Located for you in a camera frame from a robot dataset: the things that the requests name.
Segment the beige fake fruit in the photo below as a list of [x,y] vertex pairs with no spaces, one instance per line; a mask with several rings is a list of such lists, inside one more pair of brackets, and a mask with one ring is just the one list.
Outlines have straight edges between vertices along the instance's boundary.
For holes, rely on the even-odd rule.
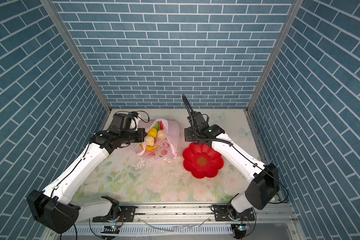
[[146,146],[153,147],[155,145],[156,139],[150,135],[145,137],[145,144]]

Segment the pink plastic bag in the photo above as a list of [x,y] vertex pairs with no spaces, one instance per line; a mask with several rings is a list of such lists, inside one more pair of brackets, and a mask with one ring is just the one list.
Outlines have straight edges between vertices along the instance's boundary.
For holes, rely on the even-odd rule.
[[162,160],[166,158],[176,158],[178,146],[180,142],[180,126],[174,120],[166,120],[166,119],[156,119],[154,121],[150,121],[148,123],[139,123],[140,128],[144,128],[146,133],[154,127],[154,125],[158,122],[162,121],[164,124],[164,131],[166,134],[166,139],[160,140],[156,139],[155,146],[159,146],[152,152],[148,152],[142,149],[140,144],[135,147],[135,154],[146,158],[148,160]]

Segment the pale yellow fake pear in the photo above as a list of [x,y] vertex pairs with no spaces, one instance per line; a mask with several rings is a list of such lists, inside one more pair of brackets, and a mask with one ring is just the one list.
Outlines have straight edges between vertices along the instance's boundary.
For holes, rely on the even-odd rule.
[[164,131],[164,130],[159,130],[159,131],[157,132],[156,138],[157,138],[157,139],[160,139],[160,140],[166,139],[165,131]]

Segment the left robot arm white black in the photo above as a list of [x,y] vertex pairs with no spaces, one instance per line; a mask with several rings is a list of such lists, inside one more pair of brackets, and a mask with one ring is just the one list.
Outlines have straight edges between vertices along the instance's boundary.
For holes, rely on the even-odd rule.
[[43,190],[33,190],[27,203],[35,221],[57,234],[62,234],[76,222],[107,217],[110,222],[122,216],[118,200],[101,196],[93,203],[72,204],[73,196],[90,173],[114,150],[142,143],[146,131],[138,127],[141,120],[138,112],[115,113],[105,131],[95,133],[85,149],[74,162]]

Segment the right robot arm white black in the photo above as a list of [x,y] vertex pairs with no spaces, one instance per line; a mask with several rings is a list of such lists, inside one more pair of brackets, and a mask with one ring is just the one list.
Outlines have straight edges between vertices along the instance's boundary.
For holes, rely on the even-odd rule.
[[207,144],[224,156],[246,178],[249,186],[227,204],[233,218],[248,209],[262,210],[279,192],[279,172],[274,164],[257,161],[241,149],[218,125],[209,125],[200,112],[189,111],[190,127],[185,129],[185,140]]

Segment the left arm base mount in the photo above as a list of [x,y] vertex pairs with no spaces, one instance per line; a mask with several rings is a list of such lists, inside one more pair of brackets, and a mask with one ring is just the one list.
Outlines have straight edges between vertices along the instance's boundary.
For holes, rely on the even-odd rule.
[[137,208],[136,206],[119,206],[115,210],[111,210],[106,216],[93,218],[92,222],[94,223],[133,222],[136,208]]

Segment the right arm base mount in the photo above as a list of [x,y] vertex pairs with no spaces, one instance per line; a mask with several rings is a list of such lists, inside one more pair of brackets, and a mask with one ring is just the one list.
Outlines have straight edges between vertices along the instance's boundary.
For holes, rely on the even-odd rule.
[[211,205],[211,211],[215,216],[217,222],[227,221],[254,221],[255,213],[252,209],[247,209],[242,213],[237,212],[232,206],[228,205]]

